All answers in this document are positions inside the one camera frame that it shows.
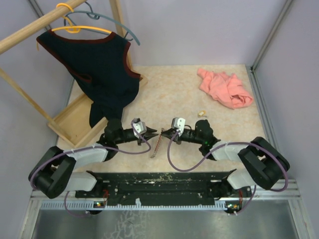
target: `maroon trim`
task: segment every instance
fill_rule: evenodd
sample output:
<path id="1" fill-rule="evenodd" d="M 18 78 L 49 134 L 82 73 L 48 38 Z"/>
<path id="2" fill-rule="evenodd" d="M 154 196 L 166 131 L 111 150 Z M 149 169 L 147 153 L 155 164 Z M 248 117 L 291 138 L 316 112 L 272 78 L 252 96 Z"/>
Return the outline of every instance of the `maroon trim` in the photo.
<path id="1" fill-rule="evenodd" d="M 129 51 L 129 48 L 130 48 L 130 45 L 131 43 L 128 41 L 125 45 L 125 48 L 124 48 L 124 54 L 123 54 L 123 64 L 124 64 L 124 69 L 126 71 L 126 73 L 133 77 L 133 78 L 138 78 L 140 79 L 141 78 L 141 75 L 139 73 L 136 73 L 134 71 L 132 71 L 129 66 L 128 66 L 128 63 L 127 63 L 127 56 L 128 56 L 128 51 Z"/>
<path id="2" fill-rule="evenodd" d="M 81 79 L 82 81 L 84 82 L 87 82 L 87 83 L 91 83 L 92 82 L 92 77 L 88 74 L 78 74 L 76 73 L 74 70 L 72 70 L 72 68 L 64 61 L 62 60 L 62 58 L 56 54 L 54 51 L 51 50 L 51 48 L 49 48 L 47 45 L 45 45 L 40 39 L 39 37 L 36 38 L 36 41 L 45 49 L 47 50 L 52 56 L 55 57 L 55 59 L 57 59 L 59 62 L 61 62 L 65 67 L 66 69 L 72 73 L 73 75 L 77 76 L 79 79 Z"/>
<path id="3" fill-rule="evenodd" d="M 48 30 L 48 33 L 50 33 L 51 35 L 63 40 L 63 41 L 66 41 L 66 42 L 72 42 L 72 43 L 90 43 L 90 44 L 94 44 L 94 43 L 105 43 L 105 42 L 108 42 L 110 40 L 112 40 L 115 36 L 116 36 L 116 33 L 114 32 L 111 32 L 110 35 L 108 35 L 107 37 L 105 38 L 102 38 L 102 39 L 96 39 L 96 40 L 78 40 L 78 39 L 68 39 L 68 38 L 64 38 L 62 36 L 59 36 L 57 35 L 54 31 L 52 30 Z"/>

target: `pink towel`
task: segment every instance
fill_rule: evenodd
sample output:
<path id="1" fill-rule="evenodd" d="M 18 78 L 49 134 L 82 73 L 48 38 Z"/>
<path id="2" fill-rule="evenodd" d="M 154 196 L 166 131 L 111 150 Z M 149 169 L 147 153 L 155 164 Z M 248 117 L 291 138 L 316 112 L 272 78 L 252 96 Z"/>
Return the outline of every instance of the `pink towel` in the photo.
<path id="1" fill-rule="evenodd" d="M 225 72 L 214 73 L 201 68 L 197 74 L 203 78 L 199 88 L 224 106 L 234 109 L 252 104 L 253 97 L 244 89 L 241 80 L 235 74 L 228 76 Z"/>

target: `wooden frame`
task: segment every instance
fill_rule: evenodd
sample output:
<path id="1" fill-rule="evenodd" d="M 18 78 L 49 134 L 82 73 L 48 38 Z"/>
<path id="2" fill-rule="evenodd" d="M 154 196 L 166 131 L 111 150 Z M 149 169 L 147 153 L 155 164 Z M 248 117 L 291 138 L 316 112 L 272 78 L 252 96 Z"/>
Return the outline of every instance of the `wooden frame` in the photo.
<path id="1" fill-rule="evenodd" d="M 85 1 L 86 0 L 69 0 L 66 3 L 70 7 L 76 8 Z M 120 0 L 109 1 L 114 19 L 124 24 Z M 3 39 L 0 41 L 0 54 L 8 51 L 69 11 L 69 8 L 59 6 L 14 34 Z M 120 26 L 116 26 L 116 28 L 118 34 L 123 37 L 125 34 L 123 29 Z M 127 62 L 129 68 L 132 68 L 132 61 L 129 53 Z M 12 79 L 1 68 L 0 77 L 7 81 L 26 101 L 28 101 L 41 115 L 43 115 L 48 120 L 48 126 L 72 147 L 85 146 L 107 124 L 107 120 L 103 118 L 93 128 L 89 126 L 89 114 L 92 101 L 85 94 L 79 96 L 56 117 L 52 118 L 14 81 L 14 79 Z M 146 83 L 147 79 L 141 77 L 140 89 Z"/>

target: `clothes hanger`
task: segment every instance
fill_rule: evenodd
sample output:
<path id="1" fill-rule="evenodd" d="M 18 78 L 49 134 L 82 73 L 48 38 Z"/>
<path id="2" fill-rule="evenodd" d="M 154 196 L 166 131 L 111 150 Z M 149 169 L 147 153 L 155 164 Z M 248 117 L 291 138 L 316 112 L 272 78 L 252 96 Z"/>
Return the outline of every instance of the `clothes hanger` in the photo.
<path id="1" fill-rule="evenodd" d="M 65 6 L 65 7 L 69 8 L 71 10 L 71 12 L 74 12 L 73 8 L 71 8 L 66 3 L 59 3 L 56 7 L 59 7 L 59 6 Z M 70 25 L 69 26 L 56 27 L 56 28 L 52 29 L 51 31 L 58 31 L 58 30 L 63 30 L 64 29 L 67 32 L 74 34 L 74 33 L 79 33 L 81 31 L 81 29 L 93 29 L 93 30 L 98 30 L 98 31 L 101 31 L 101 32 L 106 32 L 108 34 L 112 33 L 111 31 L 109 31 L 107 29 L 100 28 L 100 27 L 95 27 L 95 26 L 76 26 L 76 25 L 72 24 L 72 22 L 69 20 L 68 17 L 63 16 L 62 18 L 64 20 L 67 20 Z"/>
<path id="2" fill-rule="evenodd" d="M 71 12 L 67 13 L 65 16 L 64 16 L 64 26 L 66 26 L 66 21 L 68 21 L 69 25 L 73 25 L 73 26 L 76 26 L 76 23 L 69 17 L 69 15 L 71 14 L 74 14 L 74 13 L 85 13 L 87 14 L 91 19 L 94 19 L 94 20 L 98 20 L 100 19 L 100 17 L 102 18 L 105 18 L 106 20 L 109 20 L 119 26 L 121 26 L 122 28 L 124 28 L 127 32 L 124 36 L 124 38 L 127 37 L 128 34 L 130 34 L 133 38 L 132 39 L 127 39 L 128 41 L 132 41 L 132 40 L 135 40 L 135 42 L 137 43 L 137 45 L 140 45 L 140 41 L 138 40 L 138 38 L 135 36 L 135 34 L 130 30 L 128 29 L 126 26 L 124 26 L 123 24 L 121 24 L 120 22 L 108 17 L 108 16 L 105 16 L 105 15 L 102 15 L 102 14 L 99 14 L 99 13 L 95 13 L 93 12 L 93 9 L 92 9 L 92 6 L 88 3 L 88 2 L 85 2 L 86 5 L 89 6 L 90 8 L 90 11 L 74 11 L 74 10 L 71 10 L 71 8 L 69 8 L 71 10 Z M 99 32 L 99 31 L 96 31 L 94 29 L 88 29 L 88 28 L 85 28 L 85 30 L 88 30 L 88 31 L 92 31 L 92 32 Z"/>

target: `navy blue garment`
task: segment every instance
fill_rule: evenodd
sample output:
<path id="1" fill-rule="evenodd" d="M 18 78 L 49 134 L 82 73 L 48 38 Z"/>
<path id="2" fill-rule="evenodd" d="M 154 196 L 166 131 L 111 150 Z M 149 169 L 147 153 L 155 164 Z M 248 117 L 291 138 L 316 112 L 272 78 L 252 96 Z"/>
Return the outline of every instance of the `navy blue garment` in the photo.
<path id="1" fill-rule="evenodd" d="M 115 33 L 97 40 L 71 40 L 51 30 L 36 39 L 60 61 L 93 101 L 90 126 L 102 117 L 121 119 L 139 92 L 140 74 L 127 66 L 130 42 Z"/>

